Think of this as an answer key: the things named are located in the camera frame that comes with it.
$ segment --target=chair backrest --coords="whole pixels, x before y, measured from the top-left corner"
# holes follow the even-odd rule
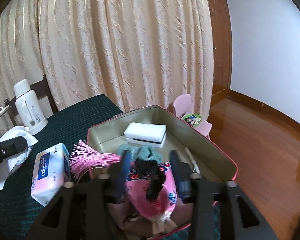
[[[183,117],[185,114],[192,114],[192,99],[191,95],[184,94],[178,96],[172,104],[173,114],[178,118]]]
[[[52,112],[55,114],[58,112],[57,105],[53,100],[46,75],[44,74],[42,77],[43,77],[43,80],[31,85],[30,88],[37,94],[38,100],[40,100],[41,98],[44,98],[44,97],[48,97]],[[13,125],[16,126],[17,123],[14,119],[18,115],[18,111],[16,108],[16,97],[11,99],[10,101],[8,99],[5,99],[4,105],[12,106],[12,108],[10,110],[8,110],[8,114],[10,116],[10,119],[11,119]]]

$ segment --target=white sponge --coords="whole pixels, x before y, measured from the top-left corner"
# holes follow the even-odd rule
[[[166,130],[166,126],[161,124],[132,122],[123,134],[127,142],[162,148]]]

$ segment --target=green knitted cloth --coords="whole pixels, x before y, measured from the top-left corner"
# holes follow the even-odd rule
[[[118,148],[117,155],[122,156],[124,150],[131,152],[131,161],[135,161],[137,158],[145,161],[157,161],[158,164],[162,163],[162,157],[152,146],[144,145],[141,147],[130,146],[128,144],[122,144]]]

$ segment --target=baseboard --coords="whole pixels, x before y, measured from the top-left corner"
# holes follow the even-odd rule
[[[253,99],[251,97],[248,97],[244,94],[241,94],[239,92],[230,90],[228,99],[231,101],[237,102],[241,105],[244,105],[250,109],[256,110],[260,113],[266,114],[274,118],[274,120],[278,124],[285,124],[287,126],[290,126],[294,130],[300,133],[300,124],[293,120],[291,117],[285,115],[284,113],[278,111],[277,109],[274,109],[271,106],[268,106],[265,103],[262,103],[256,99]]]
[[[211,98],[210,107],[214,106],[215,104],[219,103],[223,99],[227,98],[229,96],[229,91],[230,91],[229,89],[225,89],[217,93],[216,95],[213,95]]]

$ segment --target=white wall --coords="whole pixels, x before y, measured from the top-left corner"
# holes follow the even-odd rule
[[[300,11],[291,0],[227,0],[231,89],[300,123]]]

